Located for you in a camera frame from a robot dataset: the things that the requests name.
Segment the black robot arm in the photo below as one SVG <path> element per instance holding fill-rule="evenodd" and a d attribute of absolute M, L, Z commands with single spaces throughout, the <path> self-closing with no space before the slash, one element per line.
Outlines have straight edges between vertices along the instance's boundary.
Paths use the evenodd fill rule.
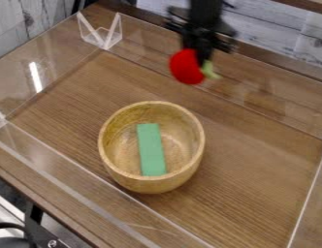
<path fill-rule="evenodd" d="M 217 49 L 231 53 L 237 31 L 221 19 L 224 0 L 188 0 L 189 8 L 170 6 L 164 27 L 181 35 L 181 47 L 196 52 L 199 65 L 212 58 Z"/>

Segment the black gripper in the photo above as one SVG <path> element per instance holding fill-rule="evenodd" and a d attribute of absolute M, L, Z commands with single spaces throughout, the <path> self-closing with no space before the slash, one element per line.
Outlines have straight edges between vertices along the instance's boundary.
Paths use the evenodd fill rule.
<path fill-rule="evenodd" d="M 181 35 L 184 49 L 197 50 L 199 63 L 211 59 L 213 50 L 231 53 L 236 48 L 236 30 L 221 19 L 221 6 L 170 6 L 164 27 Z"/>

